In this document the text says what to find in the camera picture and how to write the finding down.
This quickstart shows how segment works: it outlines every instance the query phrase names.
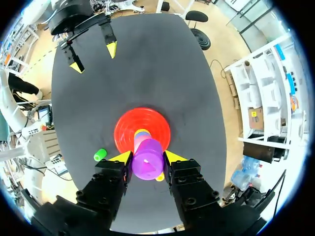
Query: wooden floor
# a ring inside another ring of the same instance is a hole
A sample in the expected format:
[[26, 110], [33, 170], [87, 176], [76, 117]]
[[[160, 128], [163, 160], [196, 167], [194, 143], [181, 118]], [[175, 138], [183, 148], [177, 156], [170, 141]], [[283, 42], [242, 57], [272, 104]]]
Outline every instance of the wooden floor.
[[[172, 0], [169, 2], [171, 3], [170, 12], [181, 13], [178, 6], [172, 4]], [[136, 5], [145, 6], [146, 13], [155, 13], [157, 0], [138, 0]], [[208, 22], [197, 23], [196, 27], [206, 33], [211, 40], [210, 49], [204, 51], [204, 55], [209, 63], [209, 66], [212, 60], [216, 59], [220, 61], [223, 67], [226, 67], [232, 64], [235, 60], [238, 60], [250, 53], [245, 42], [235, 28], [231, 24], [226, 26], [228, 19], [215, 5], [206, 5], [202, 2], [195, 2], [191, 10], [202, 11], [209, 17]], [[133, 14], [133, 12], [117, 12], [114, 17], [121, 17], [130, 14]], [[48, 30], [40, 31], [38, 34], [40, 38], [34, 46], [34, 50], [30, 58], [30, 68], [23, 75], [23, 79], [37, 85], [43, 91], [45, 98], [50, 98], [52, 68], [57, 44], [52, 42], [52, 36]], [[240, 134], [239, 124], [241, 123], [241, 120], [238, 117], [237, 111], [234, 109], [229, 85], [227, 84], [226, 79], [221, 76], [222, 68], [217, 61], [214, 61], [211, 65], [211, 71], [219, 92], [225, 125], [227, 146], [225, 184], [227, 184], [232, 173], [243, 157], [243, 143], [237, 141], [237, 137]], [[30, 100], [35, 99], [35, 96], [29, 94], [25, 94], [24, 97]], [[43, 179], [42, 189], [45, 196], [44, 199], [46, 201], [53, 202], [55, 200], [55, 195], [57, 194], [69, 199], [70, 201], [75, 201], [76, 187], [74, 183], [72, 181], [59, 179], [49, 172]]]

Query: red plate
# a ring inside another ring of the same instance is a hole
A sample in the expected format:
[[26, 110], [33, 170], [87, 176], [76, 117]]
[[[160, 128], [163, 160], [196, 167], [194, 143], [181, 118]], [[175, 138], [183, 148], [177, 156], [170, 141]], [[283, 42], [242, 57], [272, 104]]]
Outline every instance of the red plate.
[[151, 137], [160, 142], [163, 151], [168, 148], [171, 130], [166, 119], [155, 110], [139, 107], [123, 114], [115, 126], [114, 140], [120, 153], [133, 151], [134, 133], [138, 129], [148, 130]]

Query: purple cup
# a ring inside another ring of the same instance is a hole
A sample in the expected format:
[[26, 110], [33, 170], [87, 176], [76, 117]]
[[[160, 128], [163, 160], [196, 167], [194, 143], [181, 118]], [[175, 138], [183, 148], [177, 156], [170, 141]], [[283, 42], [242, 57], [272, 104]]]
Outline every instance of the purple cup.
[[164, 159], [161, 144], [155, 139], [141, 142], [132, 159], [132, 171], [140, 179], [153, 180], [163, 172]]

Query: shelf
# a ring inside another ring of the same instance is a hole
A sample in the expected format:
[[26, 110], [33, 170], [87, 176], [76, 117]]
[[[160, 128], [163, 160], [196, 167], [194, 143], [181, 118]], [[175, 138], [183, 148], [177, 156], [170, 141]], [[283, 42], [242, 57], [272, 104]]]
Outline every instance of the shelf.
[[271, 48], [272, 56], [274, 57], [276, 64], [278, 66], [279, 73], [281, 75], [281, 79], [283, 82], [284, 87], [284, 96], [286, 100], [286, 112], [287, 112], [287, 120], [286, 120], [286, 126], [287, 126], [287, 135], [286, 135], [286, 143], [290, 143], [290, 137], [291, 137], [291, 99], [290, 99], [290, 85], [286, 78], [286, 75], [284, 73], [283, 65], [281, 63], [281, 60], [279, 58], [279, 55], [274, 47]]
[[278, 108], [271, 107], [270, 103], [267, 102], [270, 95], [266, 93], [267, 88], [273, 85], [275, 73], [272, 71], [271, 66], [267, 64], [267, 58], [264, 54], [256, 59], [249, 60], [249, 62], [260, 92], [264, 118], [263, 139], [267, 141], [268, 137], [277, 136], [281, 133], [281, 114]]
[[[246, 78], [246, 74], [241, 72], [242, 70], [245, 70], [244, 66], [242, 65], [234, 67], [230, 70], [234, 80], [239, 81], [239, 79], [243, 80], [244, 78]], [[244, 93], [243, 93], [244, 89], [241, 88], [242, 86], [236, 82], [235, 87], [238, 93], [239, 100], [245, 101], [246, 98], [244, 97]], [[246, 103], [243, 102], [243, 103], [240, 103], [240, 107], [241, 107], [241, 114], [242, 114], [242, 121], [243, 121], [243, 137], [248, 138], [253, 133], [253, 129], [250, 128], [248, 106], [246, 105]]]
[[[225, 71], [231, 71], [240, 101], [244, 130], [240, 141], [283, 149], [306, 142], [310, 92], [306, 85], [307, 68], [303, 65], [301, 52], [291, 35], [286, 34], [226, 67]], [[300, 106], [292, 112], [294, 96]], [[248, 109], [260, 106], [259, 102], [263, 109], [263, 131], [250, 128]], [[253, 133], [261, 137], [250, 139]], [[268, 141], [271, 136], [283, 137], [284, 143]]]

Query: cardboard box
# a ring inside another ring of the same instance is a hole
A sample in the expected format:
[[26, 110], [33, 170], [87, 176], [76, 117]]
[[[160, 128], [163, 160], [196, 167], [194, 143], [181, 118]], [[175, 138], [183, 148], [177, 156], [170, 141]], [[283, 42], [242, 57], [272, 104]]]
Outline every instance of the cardboard box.
[[226, 72], [225, 75], [226, 75], [226, 81], [227, 81], [228, 85], [234, 84], [232, 74], [230, 72]]
[[238, 100], [238, 97], [235, 97], [235, 98], [234, 98], [234, 108], [235, 108], [236, 110], [238, 110], [238, 109], [241, 108], [241, 106], [240, 106], [240, 100]]
[[231, 89], [232, 96], [233, 97], [237, 96], [235, 84], [230, 85], [230, 89]]
[[262, 107], [259, 108], [249, 108], [248, 116], [250, 119], [250, 128], [263, 130], [264, 129], [264, 116]]

